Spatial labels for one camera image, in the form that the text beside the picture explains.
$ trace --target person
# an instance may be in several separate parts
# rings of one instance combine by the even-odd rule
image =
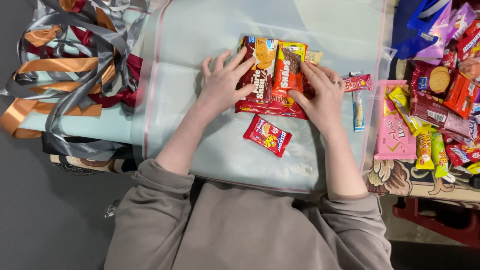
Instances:
[[[197,101],[159,155],[138,167],[138,185],[118,208],[104,269],[391,269],[379,198],[368,193],[341,122],[345,82],[326,67],[301,64],[314,99],[288,94],[323,136],[327,195],[317,204],[293,204],[286,194],[209,181],[191,212],[194,176],[188,173],[202,132],[255,89],[235,90],[255,58],[240,64],[242,48],[224,66],[230,53],[215,59],[212,72],[212,58],[203,61]]]

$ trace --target hand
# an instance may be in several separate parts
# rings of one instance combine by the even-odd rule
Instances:
[[[247,61],[240,62],[247,53],[247,48],[243,47],[238,54],[224,67],[225,59],[230,55],[228,49],[215,58],[213,72],[210,72],[208,64],[212,60],[207,57],[202,63],[202,73],[204,74],[204,87],[197,99],[196,105],[200,113],[212,121],[215,117],[232,107],[235,102],[246,97],[255,90],[254,84],[249,84],[239,90],[235,90],[240,78],[255,64],[255,57]]]
[[[337,72],[327,68],[315,67],[309,62],[300,63],[300,70],[315,89],[316,96],[308,100],[297,90],[288,94],[303,108],[312,123],[323,135],[335,134],[342,126],[342,98],[345,82]]]

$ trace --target purple snack package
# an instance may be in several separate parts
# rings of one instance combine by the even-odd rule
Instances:
[[[448,26],[448,29],[451,30],[445,42],[448,43],[451,39],[458,39],[476,18],[477,13],[468,3],[463,4],[456,12],[452,12]]]
[[[440,64],[444,56],[446,36],[450,32],[449,22],[451,9],[452,1],[449,1],[440,17],[438,17],[428,32],[430,35],[438,37],[437,43],[419,51],[413,60],[421,60],[434,65]]]

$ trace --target pile of snacks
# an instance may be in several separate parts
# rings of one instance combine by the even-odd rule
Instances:
[[[248,84],[255,84],[255,90],[235,104],[235,112],[252,112],[276,116],[308,119],[307,115],[292,97],[290,90],[297,90],[309,100],[315,97],[315,90],[300,72],[300,63],[309,61],[314,65],[320,63],[321,52],[308,51],[308,45],[295,41],[282,41],[262,37],[245,36],[240,48],[247,47],[244,61],[255,57],[253,67],[240,79],[237,89]],[[353,93],[354,130],[365,129],[361,106],[360,90],[372,89],[372,76],[351,73],[345,79],[347,91]],[[272,151],[282,157],[292,134],[282,131],[264,119],[255,115],[245,139]]]
[[[448,42],[443,58],[416,61],[408,85],[385,86],[376,160],[417,159],[417,169],[450,182],[480,173],[480,18],[472,10],[465,3],[452,11],[439,39]]]

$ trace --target gray sweatshirt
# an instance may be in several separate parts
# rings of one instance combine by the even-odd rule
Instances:
[[[140,164],[105,270],[392,269],[377,195],[294,208],[289,196],[207,182],[189,217],[193,179]]]

